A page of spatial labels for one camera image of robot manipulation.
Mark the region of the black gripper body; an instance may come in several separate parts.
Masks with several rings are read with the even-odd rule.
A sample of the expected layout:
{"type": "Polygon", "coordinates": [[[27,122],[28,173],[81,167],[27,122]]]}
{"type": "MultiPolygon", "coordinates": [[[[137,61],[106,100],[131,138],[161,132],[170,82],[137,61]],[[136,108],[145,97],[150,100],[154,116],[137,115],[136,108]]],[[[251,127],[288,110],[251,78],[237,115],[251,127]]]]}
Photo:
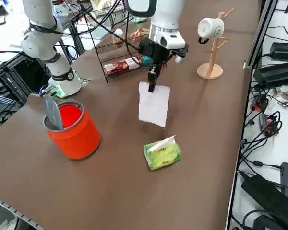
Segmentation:
{"type": "Polygon", "coordinates": [[[155,43],[149,38],[145,38],[139,43],[138,52],[152,59],[153,64],[164,64],[170,57],[170,50],[162,45],[155,43]]]}

